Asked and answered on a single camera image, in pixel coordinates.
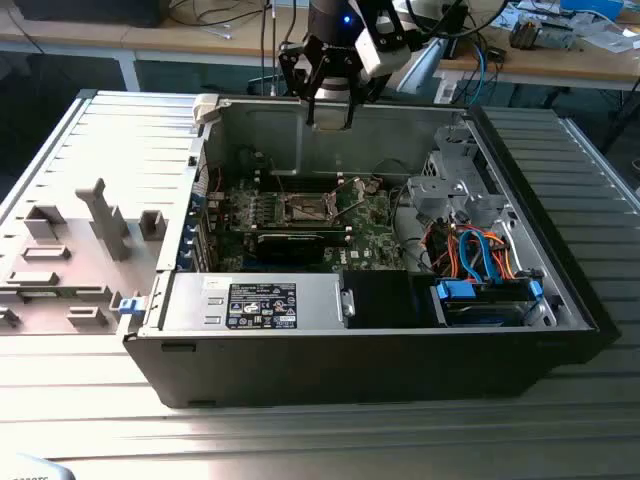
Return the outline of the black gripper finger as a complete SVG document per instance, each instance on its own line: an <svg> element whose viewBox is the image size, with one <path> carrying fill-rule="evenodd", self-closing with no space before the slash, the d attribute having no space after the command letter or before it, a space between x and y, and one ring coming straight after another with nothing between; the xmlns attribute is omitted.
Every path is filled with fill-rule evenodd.
<svg viewBox="0 0 640 480"><path fill-rule="evenodd" d="M283 42L278 54L287 89L308 105L306 123L314 124L316 94L326 77L325 44L316 37L302 43Z"/></svg>
<svg viewBox="0 0 640 480"><path fill-rule="evenodd" d="M345 129L351 128L356 107L367 102L376 102L388 81L388 75L372 78L366 83L362 83L358 75L348 77L349 101L344 123Z"/></svg>

